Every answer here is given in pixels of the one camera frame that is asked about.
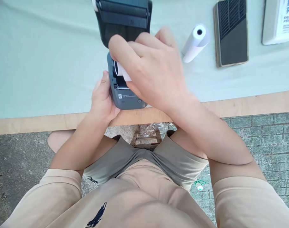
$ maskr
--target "ground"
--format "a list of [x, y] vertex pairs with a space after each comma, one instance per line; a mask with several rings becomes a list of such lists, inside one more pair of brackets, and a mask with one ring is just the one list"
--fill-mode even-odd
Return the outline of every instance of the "ground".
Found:
[[[228, 125], [244, 140], [269, 183], [289, 207], [289, 113], [230, 117]], [[110, 127], [106, 135], [121, 134], [130, 142], [136, 130], [146, 134], [147, 125]], [[159, 125], [162, 137], [174, 126]], [[46, 172], [54, 153], [46, 139], [50, 132], [0, 136], [0, 225], [11, 214], [22, 196], [39, 182]], [[215, 208], [209, 175], [205, 168], [198, 179], [207, 182], [203, 191], [195, 186], [192, 197], [215, 223]], [[96, 188], [83, 178], [82, 194]]]

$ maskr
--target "beige t-shirt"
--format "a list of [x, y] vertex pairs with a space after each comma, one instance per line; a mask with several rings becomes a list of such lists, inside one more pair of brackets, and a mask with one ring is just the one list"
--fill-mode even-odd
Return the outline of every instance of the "beige t-shirt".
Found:
[[[230, 177], [213, 187], [218, 227], [289, 227], [289, 209], [267, 182]], [[81, 198], [81, 177], [49, 169], [1, 226], [215, 227], [190, 193], [143, 159]]]

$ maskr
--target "knee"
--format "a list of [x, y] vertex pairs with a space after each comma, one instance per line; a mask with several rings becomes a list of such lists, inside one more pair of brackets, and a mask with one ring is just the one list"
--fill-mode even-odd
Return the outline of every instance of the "knee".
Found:
[[62, 145], [73, 135], [75, 130], [60, 130], [53, 131], [47, 138], [47, 144], [49, 147], [57, 153]]

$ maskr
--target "smartphone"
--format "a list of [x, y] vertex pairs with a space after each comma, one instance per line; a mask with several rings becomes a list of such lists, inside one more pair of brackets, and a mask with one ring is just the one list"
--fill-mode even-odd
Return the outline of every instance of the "smartphone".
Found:
[[220, 0], [214, 7], [217, 67], [246, 63], [248, 55], [246, 0]]

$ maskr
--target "brick pavement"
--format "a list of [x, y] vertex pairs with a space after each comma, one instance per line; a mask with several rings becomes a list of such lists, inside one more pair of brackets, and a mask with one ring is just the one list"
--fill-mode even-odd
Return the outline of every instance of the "brick pavement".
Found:
[[[289, 113], [229, 117], [224, 120], [244, 140], [266, 179], [289, 207]], [[193, 185], [191, 195], [216, 223], [209, 167], [202, 171], [198, 179], [208, 184], [204, 185], [203, 191], [198, 191]]]

